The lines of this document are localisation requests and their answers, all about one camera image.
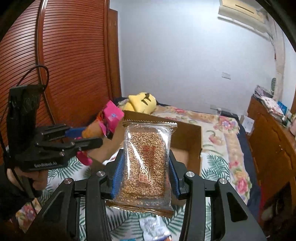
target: folded cloth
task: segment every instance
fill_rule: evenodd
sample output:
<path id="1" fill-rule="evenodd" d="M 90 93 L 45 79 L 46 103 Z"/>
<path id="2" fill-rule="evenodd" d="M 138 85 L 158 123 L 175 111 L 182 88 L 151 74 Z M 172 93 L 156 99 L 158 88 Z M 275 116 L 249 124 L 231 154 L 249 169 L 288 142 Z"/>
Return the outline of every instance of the folded cloth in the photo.
<path id="1" fill-rule="evenodd" d="M 270 97 L 272 98 L 272 94 L 262 86 L 257 85 L 255 88 L 255 94 L 259 94 L 260 96 Z"/>
<path id="2" fill-rule="evenodd" d="M 283 111 L 274 99 L 263 96 L 261 97 L 261 99 L 264 102 L 270 114 L 277 115 L 281 118 L 284 117 Z"/>

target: air conditioner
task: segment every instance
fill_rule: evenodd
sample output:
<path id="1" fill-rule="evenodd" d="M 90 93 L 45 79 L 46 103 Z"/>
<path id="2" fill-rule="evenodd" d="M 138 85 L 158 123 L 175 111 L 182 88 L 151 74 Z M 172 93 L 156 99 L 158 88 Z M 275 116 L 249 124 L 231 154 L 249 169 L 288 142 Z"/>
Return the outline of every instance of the air conditioner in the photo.
<path id="1" fill-rule="evenodd" d="M 244 23 L 266 33 L 264 15 L 254 7 L 239 0 L 220 0 L 219 15 Z"/>

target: white wall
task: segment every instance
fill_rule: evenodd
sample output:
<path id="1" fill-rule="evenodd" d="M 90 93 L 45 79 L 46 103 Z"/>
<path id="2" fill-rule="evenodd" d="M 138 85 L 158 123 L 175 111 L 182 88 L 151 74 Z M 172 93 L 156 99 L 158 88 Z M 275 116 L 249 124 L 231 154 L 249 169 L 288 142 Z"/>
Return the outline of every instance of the white wall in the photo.
<path id="1" fill-rule="evenodd" d="M 286 36 L 284 36 L 284 38 L 286 60 L 282 102 L 288 109 L 291 109 L 296 87 L 296 53 L 288 38 Z"/>
<path id="2" fill-rule="evenodd" d="M 213 104 L 240 115 L 257 84 L 270 88 L 269 39 L 218 19 L 219 0 L 111 0 L 111 6 L 120 11 L 124 96 L 149 92 L 179 108 L 210 112 Z"/>

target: sesame candy package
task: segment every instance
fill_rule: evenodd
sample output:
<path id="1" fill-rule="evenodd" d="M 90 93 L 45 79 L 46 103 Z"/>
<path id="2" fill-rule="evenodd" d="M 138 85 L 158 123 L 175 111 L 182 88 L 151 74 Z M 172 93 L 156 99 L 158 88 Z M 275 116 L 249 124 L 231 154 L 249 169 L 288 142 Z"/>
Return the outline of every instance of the sesame candy package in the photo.
<path id="1" fill-rule="evenodd" d="M 168 159 L 176 123 L 127 122 L 125 166 L 119 192 L 109 206 L 171 217 Z"/>

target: blue gripper pad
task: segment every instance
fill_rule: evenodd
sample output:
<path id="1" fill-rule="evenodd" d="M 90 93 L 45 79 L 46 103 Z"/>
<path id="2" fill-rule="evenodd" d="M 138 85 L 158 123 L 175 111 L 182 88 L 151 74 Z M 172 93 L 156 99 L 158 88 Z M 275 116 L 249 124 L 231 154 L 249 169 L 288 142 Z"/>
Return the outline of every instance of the blue gripper pad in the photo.
<path id="1" fill-rule="evenodd" d="M 119 192 L 123 171 L 124 171 L 124 166 L 125 166 L 125 158 L 124 158 L 124 154 L 122 154 L 113 176 L 112 191 L 111 191 L 112 198 L 115 198 Z M 176 196 L 176 198 L 178 198 L 180 196 L 179 181 L 170 158 L 169 158 L 169 177 L 170 177 L 170 185 L 171 185 L 172 191 Z"/>
<path id="2" fill-rule="evenodd" d="M 180 196 L 179 180 L 177 178 L 174 166 L 170 158 L 168 160 L 168 164 L 169 164 L 169 174 L 170 174 L 170 186 L 172 188 L 173 194 L 178 199 Z"/>
<path id="3" fill-rule="evenodd" d="M 65 136 L 71 138 L 81 137 L 85 128 L 86 127 L 70 128 L 69 130 L 65 131 Z"/>
<path id="4" fill-rule="evenodd" d="M 111 191 L 111 197 L 115 198 L 116 195 L 119 192 L 119 188 L 122 181 L 122 175 L 124 170 L 124 154 L 121 155 L 120 161 L 118 162 L 118 165 L 116 167 L 114 176 L 113 176 L 113 182 L 112 182 L 112 191 Z"/>

